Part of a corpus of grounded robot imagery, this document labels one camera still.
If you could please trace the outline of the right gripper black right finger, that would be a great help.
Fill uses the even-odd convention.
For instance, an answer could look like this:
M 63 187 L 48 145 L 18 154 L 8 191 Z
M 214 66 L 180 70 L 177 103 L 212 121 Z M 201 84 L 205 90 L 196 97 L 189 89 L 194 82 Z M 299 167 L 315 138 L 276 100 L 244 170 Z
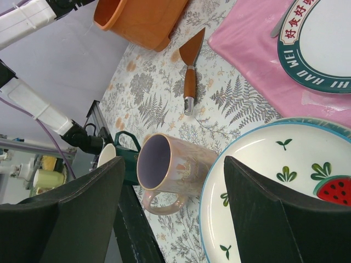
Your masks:
M 242 262 L 350 262 L 349 176 L 311 197 L 227 156 L 224 177 Z

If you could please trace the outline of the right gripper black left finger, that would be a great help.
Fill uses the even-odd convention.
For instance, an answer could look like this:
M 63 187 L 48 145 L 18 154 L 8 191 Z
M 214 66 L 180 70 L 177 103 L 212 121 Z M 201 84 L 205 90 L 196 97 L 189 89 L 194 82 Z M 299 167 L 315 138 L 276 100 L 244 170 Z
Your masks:
M 1 205 L 1 262 L 104 262 L 124 179 L 115 157 L 17 204 Z

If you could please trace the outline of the watermelon plate blue rim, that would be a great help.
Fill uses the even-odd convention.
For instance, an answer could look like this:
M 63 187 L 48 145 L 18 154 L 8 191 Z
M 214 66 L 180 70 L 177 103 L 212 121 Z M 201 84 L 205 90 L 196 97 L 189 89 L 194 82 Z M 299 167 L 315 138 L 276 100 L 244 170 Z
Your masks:
M 323 119 L 285 118 L 253 129 L 229 144 L 202 188 L 200 231 L 209 262 L 240 261 L 225 186 L 226 156 L 286 187 L 320 198 L 325 183 L 350 177 L 350 129 Z

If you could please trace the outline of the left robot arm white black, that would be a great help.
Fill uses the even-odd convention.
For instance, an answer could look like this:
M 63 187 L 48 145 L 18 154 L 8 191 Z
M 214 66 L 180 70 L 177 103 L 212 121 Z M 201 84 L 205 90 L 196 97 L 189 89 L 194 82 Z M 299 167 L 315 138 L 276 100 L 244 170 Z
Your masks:
M 103 139 L 74 121 L 105 88 L 107 56 L 96 1 L 1 2 L 1 98 L 17 105 L 68 145 L 97 155 Z

